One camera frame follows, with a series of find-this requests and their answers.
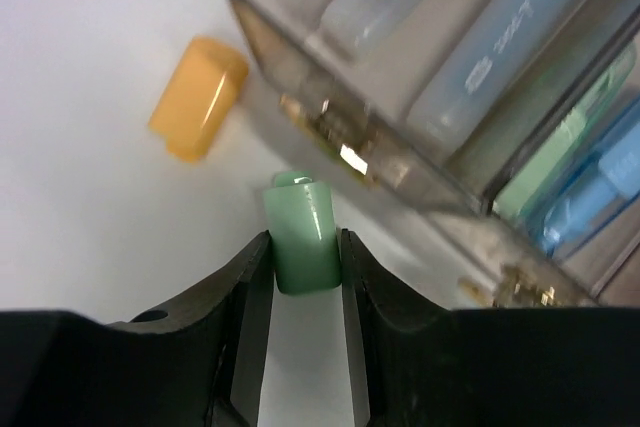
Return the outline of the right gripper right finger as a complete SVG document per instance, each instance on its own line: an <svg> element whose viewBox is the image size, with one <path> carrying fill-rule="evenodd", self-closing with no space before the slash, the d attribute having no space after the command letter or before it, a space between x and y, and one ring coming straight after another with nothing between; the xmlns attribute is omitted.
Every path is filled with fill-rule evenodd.
<svg viewBox="0 0 640 427"><path fill-rule="evenodd" d="M635 308L445 309L339 235L359 426L635 426Z"/></svg>

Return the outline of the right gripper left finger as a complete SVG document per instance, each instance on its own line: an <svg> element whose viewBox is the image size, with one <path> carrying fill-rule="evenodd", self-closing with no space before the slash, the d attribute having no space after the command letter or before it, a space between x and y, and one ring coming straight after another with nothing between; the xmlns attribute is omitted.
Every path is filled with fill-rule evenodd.
<svg viewBox="0 0 640 427"><path fill-rule="evenodd" d="M253 426L273 298L271 239L128 322L1 315L5 426Z"/></svg>

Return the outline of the blue highlighter pen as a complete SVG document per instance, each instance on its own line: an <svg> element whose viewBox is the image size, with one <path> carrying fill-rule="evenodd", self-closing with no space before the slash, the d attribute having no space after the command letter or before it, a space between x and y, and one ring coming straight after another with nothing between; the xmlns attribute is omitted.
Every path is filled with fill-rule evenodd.
<svg viewBox="0 0 640 427"><path fill-rule="evenodd" d="M470 137L572 0L491 0L420 93L407 126L444 158Z"/></svg>

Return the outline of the green highlighter pen top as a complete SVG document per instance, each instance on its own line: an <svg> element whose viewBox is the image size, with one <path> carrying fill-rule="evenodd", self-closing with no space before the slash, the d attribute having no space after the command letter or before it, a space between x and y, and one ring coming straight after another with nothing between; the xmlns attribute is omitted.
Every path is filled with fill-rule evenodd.
<svg viewBox="0 0 640 427"><path fill-rule="evenodd" d="M493 211L509 219L527 215L587 134L607 112L636 64L637 50L630 43L595 80L539 150L500 192Z"/></svg>

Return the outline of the green pen cap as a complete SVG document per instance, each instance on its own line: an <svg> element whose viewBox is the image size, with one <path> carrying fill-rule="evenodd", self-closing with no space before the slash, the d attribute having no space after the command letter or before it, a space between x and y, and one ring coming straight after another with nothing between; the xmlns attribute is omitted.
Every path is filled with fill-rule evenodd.
<svg viewBox="0 0 640 427"><path fill-rule="evenodd" d="M263 192L279 291L298 296L341 284L330 187L304 171L281 172Z"/></svg>

